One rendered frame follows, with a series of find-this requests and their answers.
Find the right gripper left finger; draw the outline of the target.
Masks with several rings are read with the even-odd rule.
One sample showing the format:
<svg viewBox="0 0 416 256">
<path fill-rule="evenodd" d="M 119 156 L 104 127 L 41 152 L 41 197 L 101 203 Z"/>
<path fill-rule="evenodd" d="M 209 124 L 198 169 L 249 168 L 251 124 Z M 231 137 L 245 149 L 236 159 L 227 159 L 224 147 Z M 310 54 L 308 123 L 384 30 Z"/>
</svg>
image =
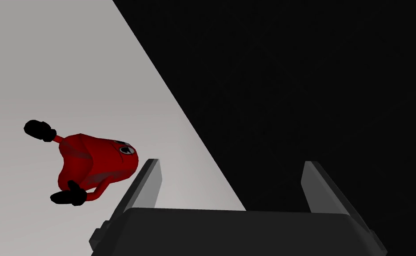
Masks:
<svg viewBox="0 0 416 256">
<path fill-rule="evenodd" d="M 162 171 L 158 159 L 148 159 L 115 208 L 110 222 L 129 208 L 154 208 L 162 185 Z"/>
</svg>

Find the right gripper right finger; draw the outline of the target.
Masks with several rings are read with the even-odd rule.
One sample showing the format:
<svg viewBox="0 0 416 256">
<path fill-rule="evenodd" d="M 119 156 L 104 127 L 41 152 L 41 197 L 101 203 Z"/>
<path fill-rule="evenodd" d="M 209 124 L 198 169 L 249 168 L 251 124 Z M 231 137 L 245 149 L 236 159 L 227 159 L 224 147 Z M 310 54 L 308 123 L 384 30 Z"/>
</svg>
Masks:
<svg viewBox="0 0 416 256">
<path fill-rule="evenodd" d="M 371 232 L 363 218 L 317 161 L 305 161 L 301 187 L 311 213 L 345 214 L 366 232 Z"/>
</svg>

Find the red toy figure black hands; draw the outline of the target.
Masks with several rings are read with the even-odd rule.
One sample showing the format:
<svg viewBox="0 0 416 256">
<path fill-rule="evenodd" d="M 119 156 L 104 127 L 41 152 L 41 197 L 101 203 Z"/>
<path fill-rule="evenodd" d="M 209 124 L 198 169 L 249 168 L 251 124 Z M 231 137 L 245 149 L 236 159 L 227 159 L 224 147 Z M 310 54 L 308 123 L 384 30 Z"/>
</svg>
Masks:
<svg viewBox="0 0 416 256">
<path fill-rule="evenodd" d="M 94 201 L 110 184 L 130 178 L 138 168 L 137 152 L 126 142 L 81 133 L 61 137 L 49 124 L 37 120 L 28 121 L 24 131 L 59 145 L 63 167 L 57 181 L 60 191 L 50 197 L 55 204 L 80 206 Z"/>
</svg>

